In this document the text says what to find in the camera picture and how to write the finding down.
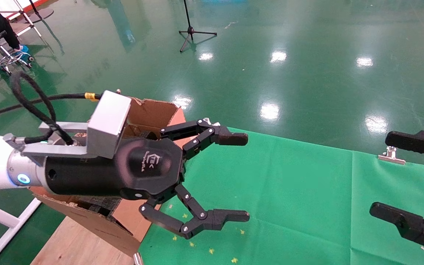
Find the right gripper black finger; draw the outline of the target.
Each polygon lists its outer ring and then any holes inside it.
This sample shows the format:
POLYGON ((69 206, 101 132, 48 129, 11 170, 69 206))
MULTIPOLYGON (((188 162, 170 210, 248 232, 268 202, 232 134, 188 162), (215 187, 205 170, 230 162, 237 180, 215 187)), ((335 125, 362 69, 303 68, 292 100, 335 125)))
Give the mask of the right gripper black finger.
POLYGON ((424 154, 424 131, 419 131, 417 134, 390 131, 385 138, 385 144, 397 149, 424 154))
POLYGON ((370 215, 392 223, 402 238, 424 246, 424 218, 422 216, 380 202, 372 203, 370 215))

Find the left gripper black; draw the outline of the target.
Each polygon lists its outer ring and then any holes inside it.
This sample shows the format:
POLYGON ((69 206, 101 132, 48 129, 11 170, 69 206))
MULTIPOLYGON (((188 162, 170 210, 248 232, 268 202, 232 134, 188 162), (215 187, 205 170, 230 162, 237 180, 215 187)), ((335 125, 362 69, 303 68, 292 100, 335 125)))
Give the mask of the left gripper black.
POLYGON ((245 146, 248 134, 231 132, 226 126, 209 124, 204 119, 167 126, 160 130, 161 140, 133 138, 121 141, 113 158, 48 157, 45 163, 47 190, 58 195, 121 197, 147 199, 139 207, 151 223, 185 239, 203 230, 222 230, 227 222, 248 222, 244 210, 204 210, 183 185, 183 158, 191 159, 212 143, 245 146), (174 141, 192 137, 182 146, 174 141), (168 200, 172 191, 193 217, 183 223, 155 209, 158 200, 168 200))

